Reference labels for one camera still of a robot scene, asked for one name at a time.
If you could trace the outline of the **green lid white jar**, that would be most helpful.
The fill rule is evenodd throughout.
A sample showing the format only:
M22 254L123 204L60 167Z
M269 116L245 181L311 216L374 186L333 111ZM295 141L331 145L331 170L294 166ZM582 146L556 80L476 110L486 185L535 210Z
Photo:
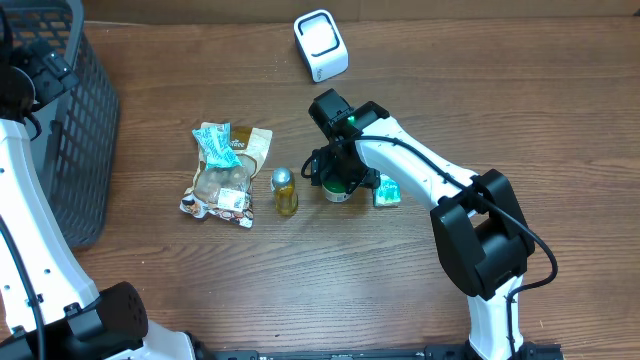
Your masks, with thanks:
M325 198L333 203L342 203L350 198L344 183L337 178L329 178L322 183Z

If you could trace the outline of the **teal tissue pack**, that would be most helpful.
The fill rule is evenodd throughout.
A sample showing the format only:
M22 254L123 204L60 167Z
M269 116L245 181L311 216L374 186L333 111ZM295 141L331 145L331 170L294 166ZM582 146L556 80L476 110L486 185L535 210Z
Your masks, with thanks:
M380 174L380 184L373 190L375 207L397 207L401 203L401 191L397 182L385 174Z

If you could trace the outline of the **yellow liquid bottle silver cap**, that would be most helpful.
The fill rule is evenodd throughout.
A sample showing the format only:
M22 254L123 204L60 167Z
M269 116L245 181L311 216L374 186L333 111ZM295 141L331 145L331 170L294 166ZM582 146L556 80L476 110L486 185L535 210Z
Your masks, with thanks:
M295 187L295 177L288 168L277 168L271 176L271 190L274 196L276 211L285 216L291 216L298 209L298 194Z

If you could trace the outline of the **brown snack bag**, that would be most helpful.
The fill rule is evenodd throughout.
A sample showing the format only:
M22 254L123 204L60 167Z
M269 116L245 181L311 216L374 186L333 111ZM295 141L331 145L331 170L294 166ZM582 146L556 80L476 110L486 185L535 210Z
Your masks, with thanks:
M200 128L212 126L204 122ZM254 222L252 182L269 153L273 132L255 127L231 125L231 148L242 165L229 169L205 169L198 143L198 166L192 185L185 190L179 208L196 219L217 217L243 228Z

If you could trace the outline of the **teal snack packet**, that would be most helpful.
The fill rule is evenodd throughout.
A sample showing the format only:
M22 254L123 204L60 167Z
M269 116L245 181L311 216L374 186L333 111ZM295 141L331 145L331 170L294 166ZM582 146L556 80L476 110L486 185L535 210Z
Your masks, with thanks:
M194 129L192 134L203 151L206 170L229 169L242 165L231 148L229 123Z

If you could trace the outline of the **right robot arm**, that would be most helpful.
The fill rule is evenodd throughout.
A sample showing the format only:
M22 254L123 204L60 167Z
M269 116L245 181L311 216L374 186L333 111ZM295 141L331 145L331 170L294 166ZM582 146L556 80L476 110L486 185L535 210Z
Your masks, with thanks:
M374 102L353 108L335 90L314 99L309 114L328 140L302 174L342 202L358 188L380 189L390 177L430 212L438 258L468 299L467 354L480 359L526 359L515 289L534 251L507 178L478 175L443 159Z

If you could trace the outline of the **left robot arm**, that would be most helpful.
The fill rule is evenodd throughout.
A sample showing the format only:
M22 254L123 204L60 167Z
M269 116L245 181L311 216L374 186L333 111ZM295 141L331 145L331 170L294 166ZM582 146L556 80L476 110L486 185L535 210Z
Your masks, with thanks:
M208 359L185 332L151 320L128 282L99 291L68 247L31 155L35 111L77 80L46 43L16 48L1 20L1 295L4 359Z

